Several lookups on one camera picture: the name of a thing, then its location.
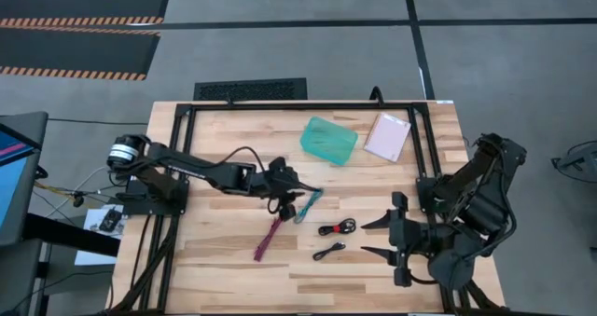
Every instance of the pink sticky note pad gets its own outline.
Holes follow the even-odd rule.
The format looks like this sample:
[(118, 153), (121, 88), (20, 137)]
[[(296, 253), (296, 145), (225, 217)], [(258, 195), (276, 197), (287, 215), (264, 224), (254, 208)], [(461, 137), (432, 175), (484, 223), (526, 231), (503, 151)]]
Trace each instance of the pink sticky note pad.
[(365, 142), (365, 150), (380, 158), (396, 162), (409, 131), (409, 122), (381, 113)]

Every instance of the wooden table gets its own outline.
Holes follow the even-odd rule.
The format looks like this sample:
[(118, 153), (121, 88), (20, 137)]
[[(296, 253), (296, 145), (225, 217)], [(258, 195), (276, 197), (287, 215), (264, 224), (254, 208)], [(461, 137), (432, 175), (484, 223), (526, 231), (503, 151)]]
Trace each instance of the wooden table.
[[(174, 102), (154, 104), (147, 129), (154, 142), (169, 143), (175, 105)], [(429, 109), (442, 170), (455, 172), (467, 162), (455, 106), (429, 102)], [(408, 121), (406, 111), (389, 113)], [(390, 248), (387, 229), (358, 228), (346, 236), (320, 237), (317, 233), (321, 225), (337, 224), (348, 217), (353, 217), (359, 226), (382, 217), (386, 209), (392, 208), (392, 191), (402, 191), (409, 197), (410, 219), (425, 220), (418, 209), (414, 186), (418, 172), (411, 138), (397, 163), (363, 150), (378, 114), (375, 110), (199, 112), (192, 155), (217, 161), (235, 148), (249, 145), (264, 163), (285, 157), (302, 182), (321, 186), (326, 192), (303, 223), (282, 224), (262, 262), (257, 263), (253, 261), (253, 251), (274, 217), (265, 208), (267, 201), (223, 195), (202, 181), (192, 180), (187, 212), (178, 230), (166, 312), (442, 311), (436, 285), (413, 283), (410, 288), (396, 287), (394, 269), (381, 257), (360, 250), (364, 245)], [(331, 165), (302, 151), (299, 138), (313, 116), (358, 133), (358, 142), (346, 166)], [(430, 164), (422, 121), (418, 122), (423, 153)], [(232, 160), (255, 163), (248, 153), (239, 153)], [(299, 198), (295, 204), (301, 208), (308, 199), (309, 196)], [(129, 289), (145, 220), (144, 216), (133, 217), (124, 230), (114, 271), (116, 302)], [(145, 238), (144, 255), (151, 227), (152, 222)], [(345, 250), (329, 254), (319, 262), (312, 260), (313, 253), (339, 240), (346, 243)], [(144, 267), (142, 257), (138, 274)], [(410, 267), (416, 276), (429, 278), (423, 257), (412, 256)], [(157, 301), (160, 274), (159, 268), (150, 306)], [(492, 258), (477, 260), (474, 279), (490, 299), (504, 304)]]

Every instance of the green plastic container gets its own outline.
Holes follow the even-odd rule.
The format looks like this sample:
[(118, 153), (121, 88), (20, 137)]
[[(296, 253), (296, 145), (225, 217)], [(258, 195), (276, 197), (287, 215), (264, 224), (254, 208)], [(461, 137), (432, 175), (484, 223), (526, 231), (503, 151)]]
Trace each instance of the green plastic container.
[(343, 166), (351, 157), (357, 138), (354, 131), (312, 117), (300, 137), (300, 145), (307, 153)]

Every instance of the black rubber mat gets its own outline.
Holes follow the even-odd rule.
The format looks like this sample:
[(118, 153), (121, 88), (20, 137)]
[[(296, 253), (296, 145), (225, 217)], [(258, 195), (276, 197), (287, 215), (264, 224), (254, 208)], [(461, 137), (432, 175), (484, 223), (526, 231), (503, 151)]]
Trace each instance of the black rubber mat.
[(0, 0), (0, 26), (160, 23), (168, 0)]
[(195, 83), (194, 101), (306, 100), (306, 78)]
[(148, 31), (0, 27), (0, 73), (143, 80), (159, 41)]

